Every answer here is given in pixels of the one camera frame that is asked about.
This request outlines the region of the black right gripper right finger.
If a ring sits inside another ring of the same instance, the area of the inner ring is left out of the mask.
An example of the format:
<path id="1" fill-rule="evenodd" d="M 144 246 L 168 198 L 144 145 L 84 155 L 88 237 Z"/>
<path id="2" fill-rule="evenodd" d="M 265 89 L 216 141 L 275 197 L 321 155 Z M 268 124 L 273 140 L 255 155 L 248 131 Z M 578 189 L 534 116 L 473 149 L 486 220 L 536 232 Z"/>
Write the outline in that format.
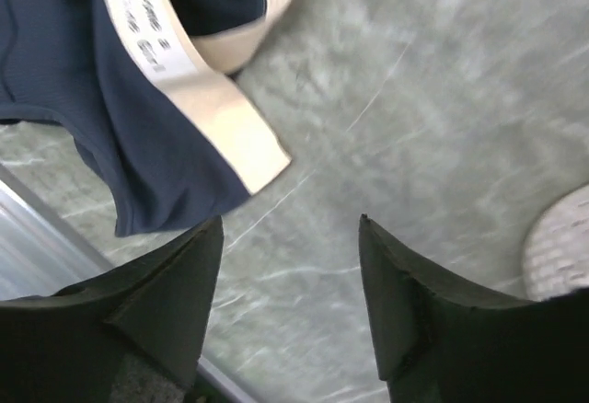
<path id="1" fill-rule="evenodd" d="M 359 256 L 379 378 L 394 402 L 584 402 L 588 292 L 542 302 L 467 280 L 367 216 Z"/>

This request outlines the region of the navy blue underwear beige waistband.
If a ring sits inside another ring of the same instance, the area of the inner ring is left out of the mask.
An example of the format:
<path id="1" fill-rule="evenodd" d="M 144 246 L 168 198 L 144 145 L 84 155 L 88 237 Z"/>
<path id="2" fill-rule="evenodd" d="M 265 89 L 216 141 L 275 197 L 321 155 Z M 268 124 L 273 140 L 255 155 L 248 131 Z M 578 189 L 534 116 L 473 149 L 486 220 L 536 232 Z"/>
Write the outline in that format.
<path id="1" fill-rule="evenodd" d="M 291 162 L 235 83 L 293 0 L 1 0 L 1 120 L 57 124 L 116 233 L 228 213 Z"/>

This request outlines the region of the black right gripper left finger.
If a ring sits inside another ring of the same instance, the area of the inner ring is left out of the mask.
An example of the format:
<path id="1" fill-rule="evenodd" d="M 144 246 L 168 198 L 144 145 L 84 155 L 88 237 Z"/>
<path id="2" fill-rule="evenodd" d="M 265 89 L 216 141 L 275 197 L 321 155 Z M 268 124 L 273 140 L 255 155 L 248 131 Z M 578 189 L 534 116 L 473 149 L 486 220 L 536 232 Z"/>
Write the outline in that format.
<path id="1" fill-rule="evenodd" d="M 203 402 L 220 219 L 48 297 L 1 304 L 5 402 Z"/>

